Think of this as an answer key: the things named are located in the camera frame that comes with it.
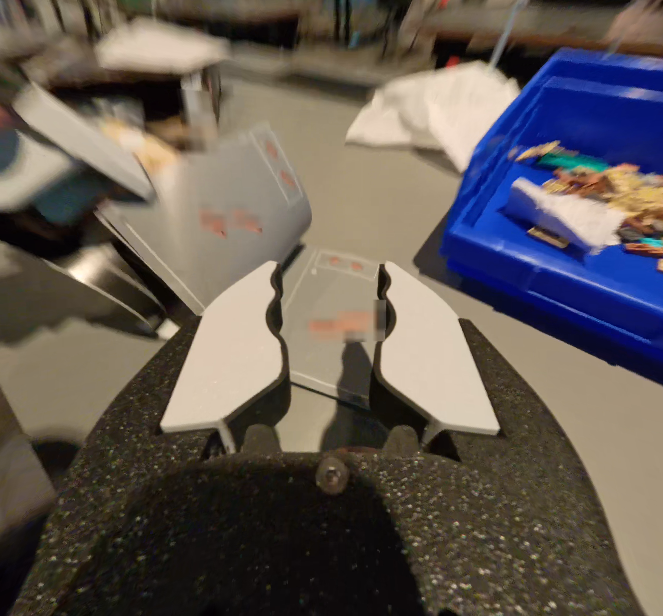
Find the grey instruction booklet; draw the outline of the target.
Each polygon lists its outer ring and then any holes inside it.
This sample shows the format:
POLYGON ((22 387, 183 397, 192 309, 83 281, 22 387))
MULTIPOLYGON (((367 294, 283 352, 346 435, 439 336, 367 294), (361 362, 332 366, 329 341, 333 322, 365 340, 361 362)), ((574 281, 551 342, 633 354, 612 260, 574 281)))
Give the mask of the grey instruction booklet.
POLYGON ((106 203, 102 222, 198 316, 265 262, 281 264, 292 381, 368 410, 379 264, 304 244, 310 202, 269 125, 181 157, 153 187, 151 201, 106 203))

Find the small white labelled box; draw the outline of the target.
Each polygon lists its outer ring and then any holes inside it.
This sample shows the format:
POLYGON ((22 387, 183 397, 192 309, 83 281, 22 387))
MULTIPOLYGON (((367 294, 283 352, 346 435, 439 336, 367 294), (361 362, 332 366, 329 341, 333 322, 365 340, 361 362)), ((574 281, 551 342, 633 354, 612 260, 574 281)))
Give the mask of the small white labelled box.
POLYGON ((207 67, 180 79, 186 121, 193 134, 207 139, 218 132, 221 88, 218 72, 207 67))

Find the white packing paper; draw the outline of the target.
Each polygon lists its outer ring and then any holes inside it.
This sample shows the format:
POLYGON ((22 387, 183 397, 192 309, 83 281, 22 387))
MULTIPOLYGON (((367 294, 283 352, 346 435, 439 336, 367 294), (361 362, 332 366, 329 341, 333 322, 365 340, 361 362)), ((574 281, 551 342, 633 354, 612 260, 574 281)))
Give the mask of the white packing paper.
POLYGON ((194 73, 232 57, 225 39, 147 17, 113 28, 94 53, 107 70, 171 75, 194 73))

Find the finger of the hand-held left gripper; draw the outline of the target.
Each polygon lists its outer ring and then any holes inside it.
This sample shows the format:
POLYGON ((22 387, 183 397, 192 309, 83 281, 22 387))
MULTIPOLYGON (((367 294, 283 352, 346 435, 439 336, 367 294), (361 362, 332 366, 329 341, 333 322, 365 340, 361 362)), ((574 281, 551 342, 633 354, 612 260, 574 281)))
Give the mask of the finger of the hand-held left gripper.
POLYGON ((19 211, 70 173, 73 160, 21 131, 1 132, 1 210, 19 211))
POLYGON ((71 157, 85 162, 143 200, 154 197, 153 184, 131 151, 42 87, 27 85, 15 97, 12 107, 29 127, 71 157))

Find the long teal toy brick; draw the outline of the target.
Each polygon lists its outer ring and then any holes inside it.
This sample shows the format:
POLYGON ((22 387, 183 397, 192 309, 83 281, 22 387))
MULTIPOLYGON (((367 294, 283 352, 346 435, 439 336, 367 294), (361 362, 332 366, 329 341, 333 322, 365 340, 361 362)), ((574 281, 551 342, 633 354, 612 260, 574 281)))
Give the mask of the long teal toy brick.
POLYGON ((603 172, 610 167, 604 160, 566 151, 545 154, 535 161, 535 166, 551 171, 557 169, 571 171, 584 168, 593 172, 603 172))

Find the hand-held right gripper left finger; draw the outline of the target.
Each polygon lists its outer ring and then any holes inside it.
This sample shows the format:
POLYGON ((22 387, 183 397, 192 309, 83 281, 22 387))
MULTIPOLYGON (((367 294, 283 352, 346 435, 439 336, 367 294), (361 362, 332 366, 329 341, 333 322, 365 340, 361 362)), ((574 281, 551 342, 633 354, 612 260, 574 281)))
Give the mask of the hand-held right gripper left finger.
POLYGON ((220 294, 203 313, 161 432, 211 430, 237 453, 255 423, 273 427, 288 410, 288 349, 281 335, 280 264, 268 261, 220 294))

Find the blue plastic bin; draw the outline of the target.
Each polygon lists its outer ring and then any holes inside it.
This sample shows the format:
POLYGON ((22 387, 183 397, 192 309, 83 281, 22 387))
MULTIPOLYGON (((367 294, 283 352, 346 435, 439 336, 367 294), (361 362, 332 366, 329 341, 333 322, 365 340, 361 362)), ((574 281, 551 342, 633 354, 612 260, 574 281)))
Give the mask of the blue plastic bin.
POLYGON ((460 287, 602 360, 662 383, 662 272, 657 258, 574 237, 555 247, 528 232, 540 211, 515 199, 552 167, 527 148, 559 146, 601 164, 662 174, 662 62, 560 51, 477 144, 448 212, 440 254, 460 287))

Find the pile of toy bricks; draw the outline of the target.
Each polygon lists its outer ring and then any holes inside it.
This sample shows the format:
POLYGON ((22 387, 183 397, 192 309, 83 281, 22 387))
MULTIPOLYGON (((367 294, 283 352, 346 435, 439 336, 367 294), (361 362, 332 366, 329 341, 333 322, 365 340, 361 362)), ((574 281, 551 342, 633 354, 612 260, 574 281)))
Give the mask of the pile of toy bricks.
MULTIPOLYGON (((535 169, 550 172, 550 177, 542 183, 535 183, 521 176, 521 178, 541 186, 548 193, 578 195, 582 198, 602 201, 610 207, 626 213, 626 219, 618 230, 621 242, 617 246, 620 246, 622 252, 628 255, 655 260, 656 270, 661 273, 661 174, 642 173, 638 165, 627 163, 610 164, 610 167, 603 172, 593 172, 584 168, 577 168, 571 171, 562 169, 551 171, 535 166, 535 161, 539 157, 550 152, 556 153, 560 151, 579 153, 578 151, 564 148, 559 141, 551 141, 532 146, 519 153, 513 151, 509 157, 515 164, 529 165, 535 169)), ((560 250, 573 250, 585 256, 597 255, 583 253, 575 246, 569 244, 565 239, 561 239, 557 235, 543 231, 538 227, 530 226, 529 223, 514 219, 511 220, 526 226, 527 233, 531 237, 557 247, 560 250)))

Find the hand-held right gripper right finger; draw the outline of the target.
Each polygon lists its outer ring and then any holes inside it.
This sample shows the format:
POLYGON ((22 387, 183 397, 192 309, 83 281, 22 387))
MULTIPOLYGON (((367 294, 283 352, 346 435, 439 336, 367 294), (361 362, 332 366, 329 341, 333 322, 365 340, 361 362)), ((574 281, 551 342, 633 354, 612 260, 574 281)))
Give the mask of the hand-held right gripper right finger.
POLYGON ((420 446, 448 432, 496 437, 501 426, 452 307, 393 262, 379 267, 376 304, 380 420, 412 427, 420 446))

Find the torn white paper bag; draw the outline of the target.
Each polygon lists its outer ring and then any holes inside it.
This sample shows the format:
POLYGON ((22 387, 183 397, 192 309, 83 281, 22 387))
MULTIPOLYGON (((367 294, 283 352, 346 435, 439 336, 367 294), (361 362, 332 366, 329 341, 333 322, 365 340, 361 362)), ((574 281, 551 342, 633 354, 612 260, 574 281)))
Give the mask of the torn white paper bag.
POLYGON ((548 193, 521 177, 511 185, 503 213, 555 234, 592 255, 620 244, 618 230, 626 219, 626 213, 607 203, 578 195, 548 193))

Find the printed white paper bag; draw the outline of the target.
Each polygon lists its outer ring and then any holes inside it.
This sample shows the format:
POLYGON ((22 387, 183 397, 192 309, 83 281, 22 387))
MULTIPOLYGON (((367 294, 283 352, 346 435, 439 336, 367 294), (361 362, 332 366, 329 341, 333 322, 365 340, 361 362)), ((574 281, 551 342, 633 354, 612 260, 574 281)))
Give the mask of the printed white paper bag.
POLYGON ((362 107, 345 142, 440 151, 463 173, 481 139, 519 94, 516 80, 482 61, 397 77, 362 107))

